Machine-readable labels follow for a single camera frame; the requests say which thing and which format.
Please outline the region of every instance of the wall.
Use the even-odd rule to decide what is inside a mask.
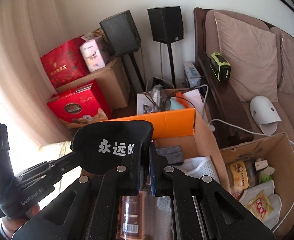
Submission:
[[[194,61],[195,7],[226,9],[267,21],[294,36],[294,13],[279,0],[56,0],[70,38],[97,29],[99,22],[116,13],[130,10],[138,28],[142,43],[145,75],[161,77],[159,43],[152,41],[147,8],[181,6],[184,22],[184,40],[173,43],[176,78],[183,76],[182,62]],[[163,76],[170,81],[167,46],[162,46]],[[143,74],[140,52],[135,54]],[[134,73],[130,62],[127,63]],[[133,76],[136,87],[137,78]]]

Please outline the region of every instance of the speaker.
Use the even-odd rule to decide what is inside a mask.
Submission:
[[[100,26],[115,56],[139,50],[141,40],[129,10],[103,20]]]
[[[184,38],[180,6],[148,9],[153,41],[170,44]]]

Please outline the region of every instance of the brown pillow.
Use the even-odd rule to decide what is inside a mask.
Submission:
[[[282,78],[278,90],[294,96],[294,41],[285,35],[281,39]]]
[[[276,35],[215,12],[220,53],[231,65],[229,82],[242,102],[277,97]]]

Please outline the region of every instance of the red box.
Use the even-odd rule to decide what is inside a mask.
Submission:
[[[105,121],[112,113],[95,80],[53,95],[48,107],[67,128],[79,128],[89,123]]]
[[[79,48],[90,37],[94,35],[89,33],[67,41],[41,57],[43,67],[54,88],[89,74]]]

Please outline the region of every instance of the sofa armrest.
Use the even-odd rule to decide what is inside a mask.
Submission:
[[[227,123],[252,131],[248,116],[235,90],[229,82],[220,82],[215,77],[207,55],[200,55],[196,68],[202,75],[202,84],[209,86],[207,104],[212,119],[221,119]],[[219,148],[238,145],[254,139],[254,135],[221,122],[213,122],[215,137]]]

